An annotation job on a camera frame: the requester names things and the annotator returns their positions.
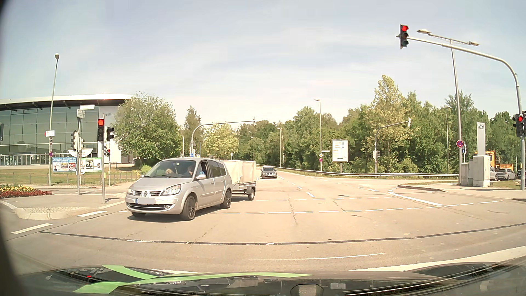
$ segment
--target yellow flowers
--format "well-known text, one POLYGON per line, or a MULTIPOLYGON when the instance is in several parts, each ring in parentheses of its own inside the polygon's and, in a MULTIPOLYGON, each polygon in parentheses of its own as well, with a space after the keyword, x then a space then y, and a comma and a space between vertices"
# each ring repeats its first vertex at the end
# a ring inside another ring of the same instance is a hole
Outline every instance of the yellow flowers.
POLYGON ((0 185, 0 193, 6 191, 33 191, 33 187, 24 185, 0 185))

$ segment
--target car window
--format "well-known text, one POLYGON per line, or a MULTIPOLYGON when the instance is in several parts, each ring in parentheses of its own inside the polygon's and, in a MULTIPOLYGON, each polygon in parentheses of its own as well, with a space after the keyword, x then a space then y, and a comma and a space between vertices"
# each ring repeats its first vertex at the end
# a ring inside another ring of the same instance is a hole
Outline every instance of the car window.
POLYGON ((212 171, 212 176, 219 177, 221 175, 221 169, 219 168, 219 164, 215 161, 208 161, 208 166, 210 167, 210 170, 212 171))
POLYGON ((211 177, 211 175, 208 172, 208 166, 206 165, 206 160, 201 161, 201 163, 199 164, 199 167, 197 168, 196 176, 199 176, 201 174, 206 175, 207 178, 211 177))
POLYGON ((226 176, 227 175, 227 170, 225 169, 225 165, 223 165, 220 162, 218 162, 217 164, 219 165, 219 169, 221 170, 221 176, 226 176))

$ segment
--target billboard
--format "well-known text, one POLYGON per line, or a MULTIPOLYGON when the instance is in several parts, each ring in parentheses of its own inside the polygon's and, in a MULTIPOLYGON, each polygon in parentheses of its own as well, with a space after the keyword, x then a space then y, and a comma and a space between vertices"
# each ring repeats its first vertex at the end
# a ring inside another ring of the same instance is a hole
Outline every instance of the billboard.
MULTIPOLYGON (((77 158, 75 157, 54 157, 53 172, 65 173, 76 172, 77 158)), ((102 161, 100 157, 86 157, 80 160, 80 169, 84 172, 101 172, 102 161)))

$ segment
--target street lamp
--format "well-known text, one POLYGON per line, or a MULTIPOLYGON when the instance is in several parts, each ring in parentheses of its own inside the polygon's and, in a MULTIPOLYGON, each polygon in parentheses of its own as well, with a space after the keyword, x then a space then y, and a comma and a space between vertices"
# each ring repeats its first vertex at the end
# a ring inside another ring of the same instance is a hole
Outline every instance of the street lamp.
MULTIPOLYGON (((51 130, 51 122, 53 119, 53 99, 55 98, 55 82, 57 81, 57 67, 58 67, 58 53, 55 54, 55 59, 57 62, 55 63, 55 77, 53 78, 53 91, 51 92, 51 108, 49 109, 49 130, 51 130)), ((49 153, 52 153, 51 151, 51 141, 49 142, 49 153)), ((49 157, 49 186, 51 186, 51 156, 49 157)))
MULTIPOLYGON (((320 155, 321 155, 321 99, 315 98, 314 101, 320 102, 320 155)), ((323 172, 322 167, 323 165, 322 165, 322 162, 320 161, 320 172, 323 172)))
POLYGON ((279 129, 279 167, 281 167, 281 128, 279 129))
MULTIPOLYGON (((438 38, 438 39, 443 39, 443 40, 449 41, 450 45, 453 45, 453 41, 455 41, 455 43, 479 46, 479 44, 477 42, 473 42, 473 41, 465 42, 465 41, 455 40, 455 39, 452 39, 452 38, 447 38, 447 37, 443 37, 443 36, 439 36, 439 35, 434 35, 434 34, 432 34, 430 31, 428 31, 426 29, 420 29, 417 32, 418 33, 422 33, 422 34, 426 34, 428 36, 435 37, 435 38, 438 38)), ((459 122, 459 140, 462 140, 462 125, 461 125, 461 120, 460 120, 459 83, 458 83, 458 80, 457 80, 457 66, 455 64, 455 54, 454 54, 453 48, 451 48, 451 58, 453 59, 453 74, 454 74, 454 78, 455 78, 455 96, 457 98, 457 117, 458 117, 458 122, 459 122)), ((461 170, 462 170, 462 148, 459 148, 459 185, 461 183, 461 178, 462 178, 461 170)))
POLYGON ((252 161, 254 161, 254 137, 250 137, 252 139, 252 161))

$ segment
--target windshield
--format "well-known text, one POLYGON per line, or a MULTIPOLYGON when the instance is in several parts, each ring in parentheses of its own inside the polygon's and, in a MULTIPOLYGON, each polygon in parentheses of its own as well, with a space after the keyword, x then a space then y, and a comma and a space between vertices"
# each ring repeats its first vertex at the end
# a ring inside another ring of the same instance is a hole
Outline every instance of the windshield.
POLYGON ((193 160, 164 160, 154 165, 144 177, 190 178, 195 167, 193 160))

